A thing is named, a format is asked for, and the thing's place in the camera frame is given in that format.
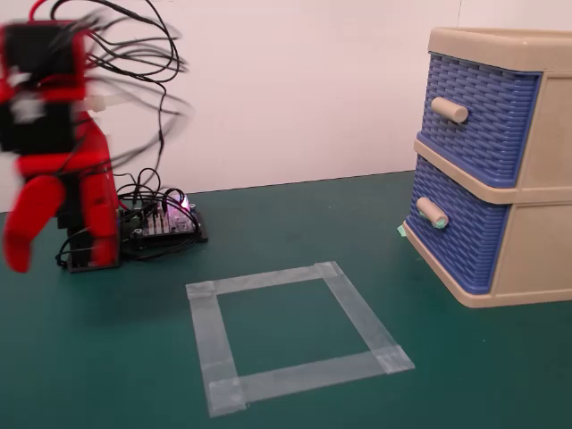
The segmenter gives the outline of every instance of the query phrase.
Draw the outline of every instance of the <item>white wall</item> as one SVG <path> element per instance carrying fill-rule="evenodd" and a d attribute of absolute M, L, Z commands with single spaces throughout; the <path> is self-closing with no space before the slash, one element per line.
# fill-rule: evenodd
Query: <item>white wall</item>
<path fill-rule="evenodd" d="M 119 0 L 149 14 L 140 0 Z M 4 0 L 0 21 L 29 1 Z M 184 34 L 191 73 L 169 88 L 197 111 L 160 173 L 188 192 L 412 169 L 435 26 L 569 28 L 566 0 L 173 0 L 156 3 Z M 71 2 L 71 16 L 90 4 Z M 117 154 L 156 131 L 155 114 L 99 115 Z M 153 165 L 149 153 L 123 171 Z M 17 189 L 0 155 L 0 210 Z"/>

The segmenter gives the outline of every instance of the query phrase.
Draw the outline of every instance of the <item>blue drawer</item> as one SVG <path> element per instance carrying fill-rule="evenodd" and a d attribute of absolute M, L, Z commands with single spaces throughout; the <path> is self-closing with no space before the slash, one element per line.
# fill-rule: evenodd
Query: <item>blue drawer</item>
<path fill-rule="evenodd" d="M 438 230 L 419 214 L 421 197 L 433 201 L 449 217 Z M 421 156 L 417 157 L 411 210 L 406 222 L 457 283 L 473 294 L 491 287 L 509 206 L 475 197 Z"/>
<path fill-rule="evenodd" d="M 431 54 L 417 138 L 479 181 L 514 188 L 541 75 Z M 456 123 L 433 112 L 436 97 L 466 107 L 467 120 Z"/>

